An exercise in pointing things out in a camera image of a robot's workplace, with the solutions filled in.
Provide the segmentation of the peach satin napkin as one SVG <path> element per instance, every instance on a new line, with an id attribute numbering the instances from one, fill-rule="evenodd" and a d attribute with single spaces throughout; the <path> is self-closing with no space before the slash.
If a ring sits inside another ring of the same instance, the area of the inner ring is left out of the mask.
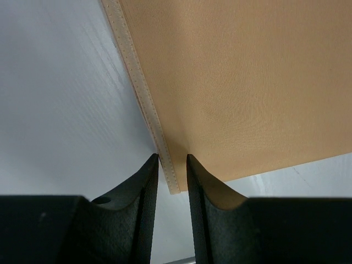
<path id="1" fill-rule="evenodd" d="M 351 152 L 351 1 L 103 1 L 171 194 Z"/>

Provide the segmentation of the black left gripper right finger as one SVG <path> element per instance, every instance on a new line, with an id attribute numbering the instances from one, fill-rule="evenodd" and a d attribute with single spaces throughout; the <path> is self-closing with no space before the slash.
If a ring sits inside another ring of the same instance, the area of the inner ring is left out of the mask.
<path id="1" fill-rule="evenodd" d="M 186 159 L 197 263 L 351 263 L 351 199 L 252 197 Z"/>

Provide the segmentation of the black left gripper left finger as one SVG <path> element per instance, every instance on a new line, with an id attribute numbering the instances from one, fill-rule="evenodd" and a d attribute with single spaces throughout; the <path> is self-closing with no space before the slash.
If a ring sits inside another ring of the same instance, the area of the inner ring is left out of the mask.
<path id="1" fill-rule="evenodd" d="M 1 196 L 1 263 L 149 263 L 158 156 L 88 200 L 70 195 Z"/>

